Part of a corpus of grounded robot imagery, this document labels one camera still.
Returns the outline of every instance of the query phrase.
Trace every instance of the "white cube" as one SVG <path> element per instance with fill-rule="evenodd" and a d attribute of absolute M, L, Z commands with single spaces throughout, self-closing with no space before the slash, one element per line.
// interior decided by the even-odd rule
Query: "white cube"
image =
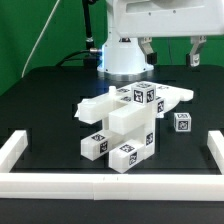
<path fill-rule="evenodd" d="M 191 131 L 191 116 L 189 113 L 174 113 L 174 128 L 176 132 Z"/>
<path fill-rule="evenodd" d="M 147 105 L 155 100 L 156 85 L 149 82 L 136 82 L 131 87 L 132 102 Z"/>

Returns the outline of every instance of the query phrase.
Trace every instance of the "white rectangular block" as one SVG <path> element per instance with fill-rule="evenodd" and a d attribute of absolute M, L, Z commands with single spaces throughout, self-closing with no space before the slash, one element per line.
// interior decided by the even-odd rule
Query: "white rectangular block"
<path fill-rule="evenodd" d="M 79 120 L 93 124 L 106 118 L 114 109 L 114 100 L 109 94 L 88 99 L 78 104 Z"/>
<path fill-rule="evenodd" d="M 101 175 L 0 174 L 0 198 L 94 199 Z"/>
<path fill-rule="evenodd" d="M 155 119 L 125 135 L 124 140 L 129 139 L 134 139 L 144 145 L 139 152 L 142 153 L 143 159 L 152 156 L 155 153 Z"/>
<path fill-rule="evenodd" d="M 222 174 L 224 174 L 224 137 L 220 131 L 208 132 L 208 148 Z"/>
<path fill-rule="evenodd" d="M 93 161 L 108 153 L 121 140 L 122 136 L 101 130 L 81 141 L 81 155 Z"/>
<path fill-rule="evenodd" d="M 133 139 L 110 151 L 109 167 L 124 173 L 143 160 L 141 149 L 144 145 Z"/>
<path fill-rule="evenodd" d="M 164 113 L 173 109 L 180 101 L 193 99 L 194 92 L 173 86 L 156 84 L 156 96 L 165 99 Z"/>
<path fill-rule="evenodd" d="M 131 178 L 130 200 L 224 200 L 224 179 L 220 175 L 135 175 Z"/>
<path fill-rule="evenodd" d="M 15 131 L 0 150 L 0 173 L 8 173 L 28 145 L 26 131 Z"/>
<path fill-rule="evenodd" d="M 113 132 L 125 135 L 155 117 L 153 104 L 148 106 L 130 104 L 109 113 L 109 128 Z"/>

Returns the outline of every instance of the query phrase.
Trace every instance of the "green background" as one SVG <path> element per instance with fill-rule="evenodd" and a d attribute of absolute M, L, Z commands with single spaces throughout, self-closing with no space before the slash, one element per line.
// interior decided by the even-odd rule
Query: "green background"
<path fill-rule="evenodd" d="M 16 83 L 56 0 L 0 0 L 0 95 Z M 67 54 L 85 48 L 81 0 L 62 0 L 27 72 L 39 66 L 55 65 Z M 93 36 L 100 47 L 107 37 L 105 0 L 91 6 Z M 224 65 L 224 38 L 209 37 L 201 64 Z M 166 38 L 153 39 L 158 64 L 169 65 Z M 191 49 L 189 38 L 171 38 L 173 64 L 185 64 Z"/>

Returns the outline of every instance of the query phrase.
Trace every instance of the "stack of blocks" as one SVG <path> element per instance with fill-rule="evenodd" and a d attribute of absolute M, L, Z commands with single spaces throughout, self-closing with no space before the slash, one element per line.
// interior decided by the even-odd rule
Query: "stack of blocks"
<path fill-rule="evenodd" d="M 103 130 L 81 141 L 81 154 L 95 160 L 109 152 L 109 167 L 126 172 L 155 153 L 156 118 L 192 98 L 190 90 L 145 81 L 110 87 L 108 94 L 78 105 L 81 121 L 103 121 Z"/>

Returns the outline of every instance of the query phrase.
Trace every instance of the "black tabletop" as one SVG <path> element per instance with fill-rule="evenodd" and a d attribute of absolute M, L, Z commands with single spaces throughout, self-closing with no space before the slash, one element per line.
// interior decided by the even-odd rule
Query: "black tabletop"
<path fill-rule="evenodd" d="M 220 172 L 207 147 L 209 130 L 224 127 L 224 68 L 159 66 L 149 81 L 192 89 L 156 121 L 156 153 L 128 174 L 211 174 Z M 11 172 L 117 174 L 108 155 L 95 161 L 80 156 L 80 140 L 101 129 L 74 118 L 77 104 L 128 82 L 97 78 L 82 67 L 32 70 L 0 97 L 0 144 L 14 130 L 28 131 L 29 146 Z M 192 131 L 177 133 L 173 113 L 189 112 Z M 2 223 L 222 223 L 222 202 L 141 202 L 0 199 Z"/>

